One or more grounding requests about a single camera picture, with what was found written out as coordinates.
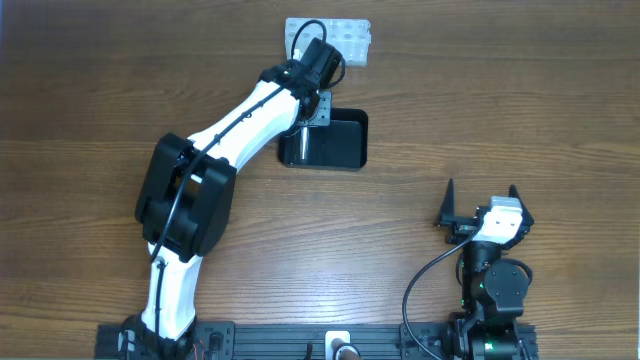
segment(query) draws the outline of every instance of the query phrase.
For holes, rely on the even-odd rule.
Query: black robotic arm joint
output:
[[[182,174],[198,150],[177,135],[167,134],[156,145],[136,206],[143,237],[155,244],[169,216]],[[177,209],[164,246],[188,262],[205,256],[220,240],[229,222],[237,170],[226,159],[206,156],[194,175],[201,181],[188,187]]]

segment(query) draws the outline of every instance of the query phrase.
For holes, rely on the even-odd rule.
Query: wood grain surface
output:
[[[517,184],[536,219],[523,321],[543,359],[635,359],[640,2],[5,0],[0,51],[0,356],[91,357],[97,324],[146,304],[135,201],[155,143],[214,123],[284,60],[290,16],[367,18],[360,172],[288,169],[269,144],[206,258],[201,319],[401,322],[454,177],[471,215]],[[453,259],[410,299],[458,309]]]

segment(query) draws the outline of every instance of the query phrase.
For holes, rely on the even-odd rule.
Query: white egg carton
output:
[[[311,18],[288,18],[284,27],[284,44],[287,59],[291,58],[291,43],[300,26]],[[338,49],[344,57],[347,66],[367,65],[367,53],[371,44],[369,28],[371,23],[364,19],[316,19],[327,27],[327,42]],[[303,54],[311,40],[322,39],[322,28],[318,24],[311,24],[302,30],[296,41],[296,50]]]

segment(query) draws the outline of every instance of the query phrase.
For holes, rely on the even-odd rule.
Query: white arm segment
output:
[[[194,142],[193,146],[196,149],[203,149],[243,112],[278,87],[279,85],[275,83],[260,81],[242,104],[215,125],[191,135],[189,140]],[[231,166],[240,171],[269,140],[293,125],[298,115],[298,105],[299,101],[291,96],[289,90],[282,90],[263,107],[256,109],[251,117],[237,124],[207,154],[216,159],[226,158]],[[195,175],[193,179],[200,182],[200,178]],[[149,244],[149,253],[152,251],[153,245]],[[175,340],[184,334],[196,315],[194,298],[202,257],[194,256],[188,263],[183,263],[176,253],[163,246],[157,259],[162,259],[166,264],[160,289],[161,311],[158,331],[160,337]],[[158,260],[151,264],[149,300],[146,309],[142,312],[142,321],[149,330],[154,332],[156,331],[156,291],[160,273]]]
[[[273,82],[260,81],[251,95],[237,108],[210,128],[189,137],[196,149],[203,149],[213,138],[237,119],[244,111],[255,105],[279,87]],[[251,117],[236,125],[207,153],[214,159],[226,158],[238,171],[269,140],[288,130],[298,114],[299,101],[287,89],[282,90],[263,107],[256,109]]]
[[[149,253],[153,245],[149,244]],[[151,331],[156,331],[156,290],[158,288],[158,262],[164,261],[165,268],[160,289],[160,322],[158,332],[163,338],[178,339],[189,328],[196,316],[194,298],[202,257],[194,256],[188,263],[180,261],[178,254],[165,248],[158,253],[151,264],[149,300],[142,312],[142,322]]]

